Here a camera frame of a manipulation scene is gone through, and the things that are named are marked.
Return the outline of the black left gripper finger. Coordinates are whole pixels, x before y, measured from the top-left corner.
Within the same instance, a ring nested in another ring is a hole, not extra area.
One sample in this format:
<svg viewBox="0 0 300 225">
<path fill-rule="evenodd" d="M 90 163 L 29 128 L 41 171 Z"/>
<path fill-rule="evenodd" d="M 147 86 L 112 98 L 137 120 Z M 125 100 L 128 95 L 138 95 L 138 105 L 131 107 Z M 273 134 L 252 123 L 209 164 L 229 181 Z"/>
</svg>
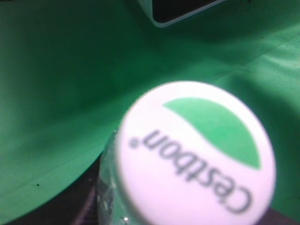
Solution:
<svg viewBox="0 0 300 225">
<path fill-rule="evenodd" d="M 70 186 L 8 225 L 98 225 L 96 184 L 101 157 Z"/>
</svg>

